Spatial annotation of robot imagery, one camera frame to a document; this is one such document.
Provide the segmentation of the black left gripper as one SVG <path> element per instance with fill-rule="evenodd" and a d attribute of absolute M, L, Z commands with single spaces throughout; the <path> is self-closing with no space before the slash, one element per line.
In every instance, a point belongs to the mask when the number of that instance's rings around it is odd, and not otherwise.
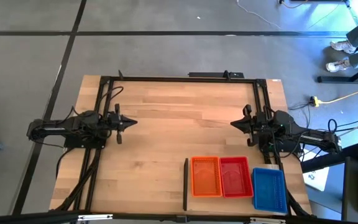
<path fill-rule="evenodd" d="M 117 130 L 116 130 L 116 141 L 118 144 L 122 144 L 122 121 L 121 121 L 121 114 L 120 114 L 120 106 L 119 104 L 115 104 L 114 105 L 114 110 L 115 110 L 115 114 L 117 116 Z M 128 118 L 126 116 L 123 116 L 123 121 L 125 121 L 123 123 L 123 129 L 126 129 L 130 126 L 133 126 L 135 124 L 137 124 L 137 121 L 131 118 Z"/>

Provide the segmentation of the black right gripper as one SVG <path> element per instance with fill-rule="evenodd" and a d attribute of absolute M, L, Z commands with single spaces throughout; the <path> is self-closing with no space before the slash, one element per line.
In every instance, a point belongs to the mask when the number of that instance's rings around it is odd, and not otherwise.
<path fill-rule="evenodd" d="M 251 116 L 252 107 L 250 104 L 245 105 L 243 109 L 243 114 L 246 118 L 249 118 L 246 121 L 246 124 L 249 126 L 250 130 L 250 138 L 247 140 L 247 145 L 249 147 L 255 146 L 259 143 L 259 132 L 265 131 L 267 129 L 267 115 L 265 114 L 265 107 L 263 112 L 256 112 L 254 116 Z M 244 117 L 238 119 L 236 121 L 231 122 L 231 126 L 235 127 L 236 129 L 240 130 L 242 133 L 244 132 L 244 127 L 241 123 L 244 122 Z"/>

